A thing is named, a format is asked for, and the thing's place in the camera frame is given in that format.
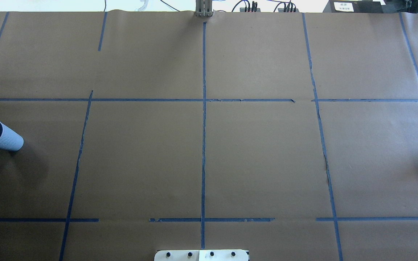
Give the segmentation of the black power strip right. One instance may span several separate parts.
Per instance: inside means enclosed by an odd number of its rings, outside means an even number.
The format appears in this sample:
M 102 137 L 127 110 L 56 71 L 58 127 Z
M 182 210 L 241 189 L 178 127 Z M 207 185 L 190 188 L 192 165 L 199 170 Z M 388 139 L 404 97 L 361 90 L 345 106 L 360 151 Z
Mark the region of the black power strip right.
M 297 12 L 297 7 L 295 3 L 288 1 L 288 2 L 280 2 L 276 6 L 276 10 L 279 13 L 295 13 Z

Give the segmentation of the black box with label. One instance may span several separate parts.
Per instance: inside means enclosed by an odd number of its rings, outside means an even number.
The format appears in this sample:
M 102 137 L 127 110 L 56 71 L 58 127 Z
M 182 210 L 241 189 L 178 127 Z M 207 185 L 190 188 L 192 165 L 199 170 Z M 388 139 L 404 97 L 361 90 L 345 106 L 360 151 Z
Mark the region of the black box with label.
M 322 13 L 384 13 L 380 1 L 329 0 Z

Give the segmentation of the aluminium frame post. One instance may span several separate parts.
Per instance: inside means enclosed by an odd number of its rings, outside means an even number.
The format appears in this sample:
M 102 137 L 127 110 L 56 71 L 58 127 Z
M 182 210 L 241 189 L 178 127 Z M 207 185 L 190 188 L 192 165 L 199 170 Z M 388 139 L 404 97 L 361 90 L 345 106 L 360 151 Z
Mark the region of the aluminium frame post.
M 212 17 L 213 16 L 212 0 L 196 0 L 195 15 L 196 17 Z

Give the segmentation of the black power strip left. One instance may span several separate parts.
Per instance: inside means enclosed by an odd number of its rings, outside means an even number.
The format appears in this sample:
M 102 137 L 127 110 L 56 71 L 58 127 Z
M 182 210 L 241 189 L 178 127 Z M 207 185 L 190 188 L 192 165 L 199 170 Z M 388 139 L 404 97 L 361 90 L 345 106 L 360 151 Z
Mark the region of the black power strip left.
M 239 12 L 241 13 L 258 13 L 260 12 L 260 8 L 258 7 L 258 2 L 256 1 L 241 1 L 244 6 L 239 8 Z

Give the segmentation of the black power strip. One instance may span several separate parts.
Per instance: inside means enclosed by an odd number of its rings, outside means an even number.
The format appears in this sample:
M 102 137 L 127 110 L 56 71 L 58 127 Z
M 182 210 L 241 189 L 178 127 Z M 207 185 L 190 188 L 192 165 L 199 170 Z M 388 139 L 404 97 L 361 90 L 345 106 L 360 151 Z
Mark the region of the black power strip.
M 239 8 L 239 12 L 241 13 L 258 13 L 260 12 L 260 8 L 258 7 L 258 2 L 256 1 L 241 1 L 244 6 Z
M 288 2 L 280 2 L 276 6 L 276 10 L 279 13 L 295 13 L 297 12 L 297 7 L 295 3 L 288 1 Z

